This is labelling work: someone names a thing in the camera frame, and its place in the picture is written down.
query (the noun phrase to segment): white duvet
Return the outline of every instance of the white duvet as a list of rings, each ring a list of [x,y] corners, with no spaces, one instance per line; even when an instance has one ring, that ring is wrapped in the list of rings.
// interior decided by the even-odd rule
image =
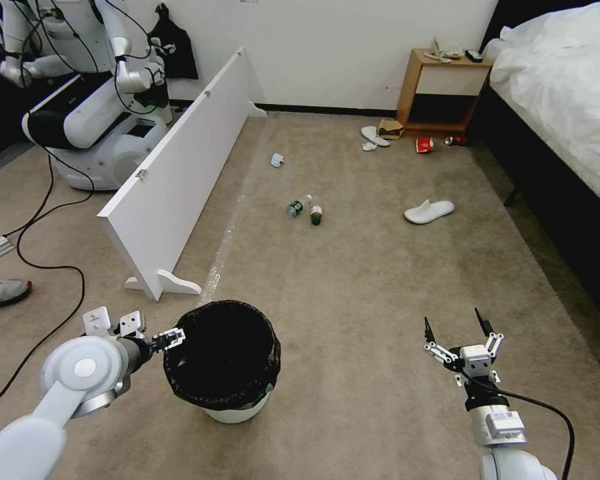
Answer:
[[[491,86],[600,196],[600,3],[504,28],[501,40]]]

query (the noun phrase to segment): white slipper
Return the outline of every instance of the white slipper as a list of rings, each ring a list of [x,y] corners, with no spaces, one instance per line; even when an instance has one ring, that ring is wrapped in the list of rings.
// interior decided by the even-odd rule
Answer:
[[[368,127],[362,127],[360,130],[362,136],[369,141],[374,142],[379,147],[388,147],[390,146],[390,142],[388,140],[384,140],[382,137],[378,137],[378,129],[373,125],[369,125]]]
[[[448,200],[441,200],[438,202],[430,203],[429,200],[419,207],[408,209],[405,211],[405,218],[412,223],[429,223],[437,218],[444,217],[455,210],[455,205]]]

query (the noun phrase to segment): white board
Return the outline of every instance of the white board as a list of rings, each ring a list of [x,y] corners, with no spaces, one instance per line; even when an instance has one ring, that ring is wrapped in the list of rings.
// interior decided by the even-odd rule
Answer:
[[[129,288],[158,300],[163,291],[200,293],[171,272],[247,116],[249,58],[236,52],[98,217],[135,275]]]

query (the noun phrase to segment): baseboard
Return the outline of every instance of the baseboard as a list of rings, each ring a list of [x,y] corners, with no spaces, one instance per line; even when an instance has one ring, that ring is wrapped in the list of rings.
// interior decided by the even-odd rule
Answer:
[[[315,107],[313,105],[279,105],[277,103],[256,103],[256,107],[266,111],[294,113],[324,113],[328,115],[358,115],[360,117],[395,118],[395,110],[353,109],[343,107]]]

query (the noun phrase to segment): soda can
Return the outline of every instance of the soda can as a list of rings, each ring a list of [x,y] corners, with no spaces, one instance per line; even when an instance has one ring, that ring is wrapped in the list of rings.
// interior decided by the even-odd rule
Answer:
[[[433,150],[433,138],[428,139],[416,139],[415,141],[415,152],[416,153],[428,153]]]
[[[456,135],[454,137],[445,138],[446,145],[460,145],[464,147],[466,144],[468,144],[468,142],[469,141],[464,135]]]

